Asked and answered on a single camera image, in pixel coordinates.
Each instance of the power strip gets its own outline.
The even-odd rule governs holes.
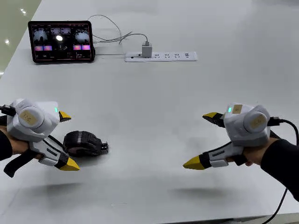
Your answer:
[[[173,62],[197,61],[197,54],[193,52],[153,52],[151,57],[141,57],[141,52],[128,52],[125,62]]]

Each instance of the tablet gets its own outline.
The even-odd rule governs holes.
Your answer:
[[[94,60],[90,21],[30,21],[28,30],[36,63]]]

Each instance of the white cable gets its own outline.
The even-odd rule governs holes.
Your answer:
[[[109,19],[109,18],[108,18],[107,16],[105,16],[105,15],[99,15],[99,14],[92,15],[92,16],[90,16],[87,20],[89,21],[91,18],[93,18],[93,17],[95,17],[95,16],[102,16],[102,17],[105,17],[106,19],[108,19],[109,21],[111,21],[111,22],[117,27],[118,31],[120,32],[120,38],[122,37],[122,36],[121,36],[121,29],[116,25],[115,22],[113,22],[111,19]]]
[[[133,36],[133,35],[142,35],[142,36],[144,36],[146,38],[146,42],[149,42],[148,37],[146,35],[144,35],[144,34],[129,34],[126,37]]]
[[[92,15],[87,20],[89,21],[91,18],[96,17],[96,16],[102,16],[102,17],[108,19],[110,22],[112,22],[116,26],[116,28],[118,29],[118,31],[120,33],[120,37],[116,37],[116,38],[113,38],[113,39],[105,39],[105,38],[102,38],[102,37],[99,37],[99,36],[96,36],[96,35],[93,34],[94,37],[101,40],[101,41],[96,41],[94,43],[113,43],[113,42],[118,42],[119,41],[119,44],[120,44],[122,42],[122,40],[125,40],[126,37],[132,36],[132,35],[143,35],[146,38],[146,42],[148,42],[148,38],[147,38],[146,35],[144,35],[144,34],[132,34],[132,31],[130,31],[127,34],[125,34],[124,36],[122,36],[121,29],[118,27],[118,25],[105,15],[100,15],[100,14]]]

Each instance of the charger plug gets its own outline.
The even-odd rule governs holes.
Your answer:
[[[142,57],[151,57],[153,46],[150,42],[146,41],[142,44]]]

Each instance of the hand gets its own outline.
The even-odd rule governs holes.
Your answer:
[[[278,139],[270,138],[266,145],[260,147],[246,147],[244,148],[243,154],[247,158],[246,166],[251,166],[253,163],[261,165],[263,155],[265,154],[268,147]]]
[[[26,141],[18,140],[7,133],[6,126],[0,126],[2,131],[9,139],[10,144],[13,148],[13,154],[22,154],[29,149],[29,144]],[[39,154],[36,159],[41,159],[43,155]]]

